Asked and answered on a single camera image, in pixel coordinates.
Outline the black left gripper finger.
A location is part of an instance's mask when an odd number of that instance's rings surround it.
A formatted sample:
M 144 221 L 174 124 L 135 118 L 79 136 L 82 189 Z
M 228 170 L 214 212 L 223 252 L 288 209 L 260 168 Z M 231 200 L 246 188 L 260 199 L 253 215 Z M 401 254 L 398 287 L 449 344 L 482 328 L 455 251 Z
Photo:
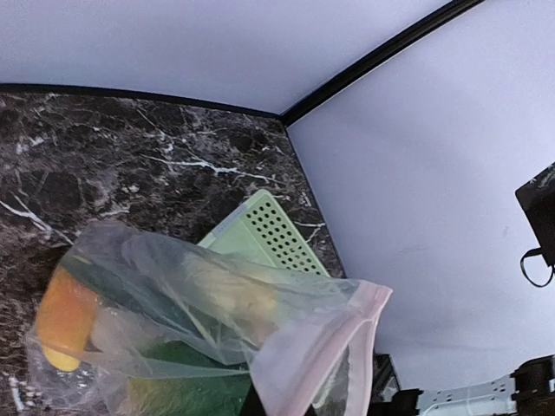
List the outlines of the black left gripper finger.
M 253 384 L 250 385 L 248 394 L 242 406 L 242 416 L 266 416 L 263 403 Z

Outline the orange yellow mango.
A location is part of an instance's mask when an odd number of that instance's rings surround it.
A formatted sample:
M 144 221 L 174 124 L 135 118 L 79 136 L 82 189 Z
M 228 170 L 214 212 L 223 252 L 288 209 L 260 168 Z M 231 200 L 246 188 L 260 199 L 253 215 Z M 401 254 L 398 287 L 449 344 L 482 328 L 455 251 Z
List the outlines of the orange yellow mango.
M 73 372 L 92 332 L 98 296 L 63 267 L 54 270 L 36 315 L 36 333 L 47 361 Z

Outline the green white bok choy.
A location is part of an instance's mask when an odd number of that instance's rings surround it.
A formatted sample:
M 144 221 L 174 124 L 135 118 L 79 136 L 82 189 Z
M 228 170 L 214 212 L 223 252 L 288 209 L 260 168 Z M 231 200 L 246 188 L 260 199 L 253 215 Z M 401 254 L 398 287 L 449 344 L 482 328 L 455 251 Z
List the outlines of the green white bok choy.
M 154 374 L 131 378 L 125 415 L 238 415 L 251 378 L 244 363 L 226 366 L 183 341 L 141 352 Z

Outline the clear zip top bag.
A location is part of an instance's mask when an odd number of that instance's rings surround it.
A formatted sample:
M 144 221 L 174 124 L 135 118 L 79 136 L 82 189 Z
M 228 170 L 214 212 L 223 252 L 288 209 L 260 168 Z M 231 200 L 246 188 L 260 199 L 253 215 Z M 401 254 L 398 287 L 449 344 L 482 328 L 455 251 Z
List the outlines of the clear zip top bag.
M 391 291 L 223 255 L 117 221 L 65 253 L 25 337 L 53 406 L 98 415 L 368 411 Z

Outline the dark green cucumber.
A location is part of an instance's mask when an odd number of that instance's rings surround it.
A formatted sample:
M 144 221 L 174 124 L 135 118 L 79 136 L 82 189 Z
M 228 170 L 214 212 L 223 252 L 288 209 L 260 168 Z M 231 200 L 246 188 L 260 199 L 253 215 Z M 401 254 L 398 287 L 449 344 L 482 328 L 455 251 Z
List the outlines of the dark green cucumber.
M 176 301 L 123 259 L 69 253 L 62 258 L 62 266 L 109 304 L 143 315 L 178 335 L 205 339 Z

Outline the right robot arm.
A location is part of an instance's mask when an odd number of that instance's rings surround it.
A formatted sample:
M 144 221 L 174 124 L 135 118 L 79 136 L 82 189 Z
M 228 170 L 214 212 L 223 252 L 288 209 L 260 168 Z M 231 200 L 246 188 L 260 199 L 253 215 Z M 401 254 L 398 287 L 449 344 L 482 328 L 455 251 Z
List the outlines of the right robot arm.
M 554 164 L 518 188 L 515 197 L 539 243 L 537 248 L 528 250 L 520 258 L 519 267 L 533 287 L 543 289 L 554 278 Z M 550 269 L 545 283 L 536 283 L 528 276 L 525 261 L 531 257 L 542 257 Z

